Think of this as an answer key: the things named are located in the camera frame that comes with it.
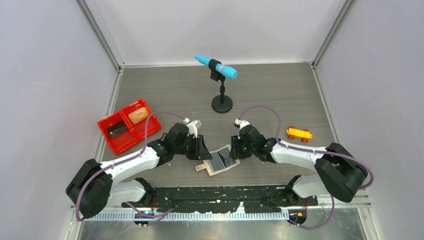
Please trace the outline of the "beige card holder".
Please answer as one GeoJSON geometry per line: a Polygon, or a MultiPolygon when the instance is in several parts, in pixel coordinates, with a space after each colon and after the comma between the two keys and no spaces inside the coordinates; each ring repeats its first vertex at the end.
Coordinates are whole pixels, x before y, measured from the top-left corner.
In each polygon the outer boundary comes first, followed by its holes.
{"type": "MultiPolygon", "coordinates": [[[[238,162],[237,165],[239,165],[240,164],[240,160],[239,159],[236,159],[236,161],[238,162]]],[[[199,172],[201,170],[206,170],[207,173],[209,174],[209,176],[214,176],[214,175],[220,174],[222,172],[225,172],[227,170],[230,170],[231,168],[233,168],[233,167],[235,167],[237,165],[233,165],[232,167],[227,168],[227,169],[224,169],[224,170],[213,172],[212,169],[211,169],[209,160],[203,160],[203,163],[200,164],[200,165],[197,165],[195,169],[196,169],[197,172],[199,172]]]]}

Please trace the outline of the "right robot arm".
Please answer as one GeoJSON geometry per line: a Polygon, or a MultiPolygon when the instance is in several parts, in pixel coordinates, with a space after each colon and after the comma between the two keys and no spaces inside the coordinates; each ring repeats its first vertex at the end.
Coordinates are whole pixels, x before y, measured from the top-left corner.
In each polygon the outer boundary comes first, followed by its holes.
{"type": "Polygon", "coordinates": [[[338,143],[333,142],[328,147],[290,144],[275,137],[265,138],[251,124],[240,127],[238,134],[231,137],[230,156],[236,160],[255,156],[262,162],[314,171],[314,175],[295,176],[289,182],[285,198],[291,205],[299,205],[307,197],[327,194],[349,203],[370,176],[367,169],[354,161],[338,143]]]}

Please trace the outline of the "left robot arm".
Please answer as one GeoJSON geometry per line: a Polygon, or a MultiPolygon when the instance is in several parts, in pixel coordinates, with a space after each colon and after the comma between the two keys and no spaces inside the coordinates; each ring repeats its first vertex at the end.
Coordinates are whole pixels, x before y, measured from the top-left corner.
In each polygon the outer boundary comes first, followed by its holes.
{"type": "Polygon", "coordinates": [[[148,207],[154,199],[152,186],[142,177],[126,179],[165,165],[176,155],[195,161],[212,159],[203,135],[198,133],[201,125],[200,120],[176,123],[162,138],[149,142],[141,150],[101,163],[93,158],[87,160],[67,186],[66,195],[83,219],[124,202],[148,207]]]}

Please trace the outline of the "tan card case in bin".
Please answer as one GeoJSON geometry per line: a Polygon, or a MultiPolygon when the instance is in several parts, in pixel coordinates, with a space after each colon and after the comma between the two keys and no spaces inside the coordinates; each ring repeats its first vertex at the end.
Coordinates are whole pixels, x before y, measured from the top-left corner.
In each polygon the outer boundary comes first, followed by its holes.
{"type": "Polygon", "coordinates": [[[149,111],[145,107],[140,107],[128,115],[132,124],[136,124],[149,116],[149,111]]]}

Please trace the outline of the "black card case in bin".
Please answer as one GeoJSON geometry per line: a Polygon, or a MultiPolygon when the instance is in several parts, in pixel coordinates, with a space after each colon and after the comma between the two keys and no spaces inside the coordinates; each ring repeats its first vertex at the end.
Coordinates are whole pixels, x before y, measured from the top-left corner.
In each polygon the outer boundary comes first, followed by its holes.
{"type": "Polygon", "coordinates": [[[127,125],[125,124],[124,121],[120,121],[116,124],[111,125],[108,129],[107,129],[107,133],[109,134],[109,136],[111,138],[115,138],[117,136],[119,136],[120,134],[126,132],[128,130],[127,125]]]}

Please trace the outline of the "black microphone stand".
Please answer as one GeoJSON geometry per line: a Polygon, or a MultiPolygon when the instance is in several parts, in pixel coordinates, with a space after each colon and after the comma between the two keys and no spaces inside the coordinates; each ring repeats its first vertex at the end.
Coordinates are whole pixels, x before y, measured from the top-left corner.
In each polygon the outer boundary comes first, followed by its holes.
{"type": "Polygon", "coordinates": [[[225,80],[226,78],[218,80],[218,82],[221,82],[220,95],[215,96],[211,101],[212,109],[219,114],[228,113],[233,107],[232,99],[229,96],[225,95],[225,80]]]}

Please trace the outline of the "yellow toy brick car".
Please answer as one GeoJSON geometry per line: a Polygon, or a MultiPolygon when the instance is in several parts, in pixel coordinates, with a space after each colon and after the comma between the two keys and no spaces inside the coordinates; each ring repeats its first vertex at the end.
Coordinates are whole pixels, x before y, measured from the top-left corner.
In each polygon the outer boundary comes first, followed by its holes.
{"type": "Polygon", "coordinates": [[[308,143],[314,137],[308,129],[297,129],[294,126],[289,126],[286,134],[289,140],[300,139],[302,143],[308,143]]]}

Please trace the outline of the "red two-compartment bin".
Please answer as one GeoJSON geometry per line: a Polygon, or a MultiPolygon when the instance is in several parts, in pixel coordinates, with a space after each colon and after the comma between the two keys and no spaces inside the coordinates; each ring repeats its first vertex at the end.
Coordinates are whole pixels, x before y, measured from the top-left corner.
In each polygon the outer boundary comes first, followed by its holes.
{"type": "Polygon", "coordinates": [[[149,111],[149,114],[153,112],[146,101],[143,98],[140,98],[97,122],[97,126],[105,138],[107,145],[113,153],[115,153],[115,155],[122,154],[138,144],[140,141],[144,140],[145,133],[150,136],[162,129],[162,126],[155,115],[150,118],[146,117],[136,124],[131,123],[128,115],[141,107],[145,107],[149,111]],[[128,130],[117,137],[110,137],[107,129],[121,121],[124,121],[128,130]]]}

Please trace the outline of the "blue toy microphone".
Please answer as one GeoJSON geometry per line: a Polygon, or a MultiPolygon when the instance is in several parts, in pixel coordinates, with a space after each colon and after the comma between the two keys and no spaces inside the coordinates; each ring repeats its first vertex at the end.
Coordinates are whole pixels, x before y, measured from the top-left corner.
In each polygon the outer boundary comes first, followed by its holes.
{"type": "Polygon", "coordinates": [[[220,61],[196,54],[194,58],[201,64],[210,69],[210,78],[214,81],[220,81],[222,78],[235,79],[238,71],[231,66],[224,65],[220,61]]]}

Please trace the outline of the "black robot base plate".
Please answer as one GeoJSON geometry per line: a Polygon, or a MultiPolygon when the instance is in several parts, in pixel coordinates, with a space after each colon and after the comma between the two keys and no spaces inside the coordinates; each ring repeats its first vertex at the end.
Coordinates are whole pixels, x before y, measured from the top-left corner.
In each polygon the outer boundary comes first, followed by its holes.
{"type": "Polygon", "coordinates": [[[132,202],[137,208],[157,208],[163,213],[234,213],[244,207],[247,213],[277,213],[283,207],[315,207],[315,197],[286,197],[283,185],[154,187],[147,200],[132,202]]]}

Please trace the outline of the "ribbed metal front rail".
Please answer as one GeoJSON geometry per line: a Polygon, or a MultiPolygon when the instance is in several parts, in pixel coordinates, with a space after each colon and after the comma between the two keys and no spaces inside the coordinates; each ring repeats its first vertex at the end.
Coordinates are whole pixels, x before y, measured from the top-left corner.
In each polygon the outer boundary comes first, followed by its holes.
{"type": "MultiPolygon", "coordinates": [[[[277,210],[277,212],[265,213],[246,213],[244,209],[227,213],[178,213],[167,214],[162,221],[165,222],[187,222],[187,221],[263,221],[263,220],[288,220],[289,212],[286,209],[277,210]]],[[[104,210],[88,221],[154,221],[158,217],[142,217],[137,215],[134,210],[104,210]]]]}

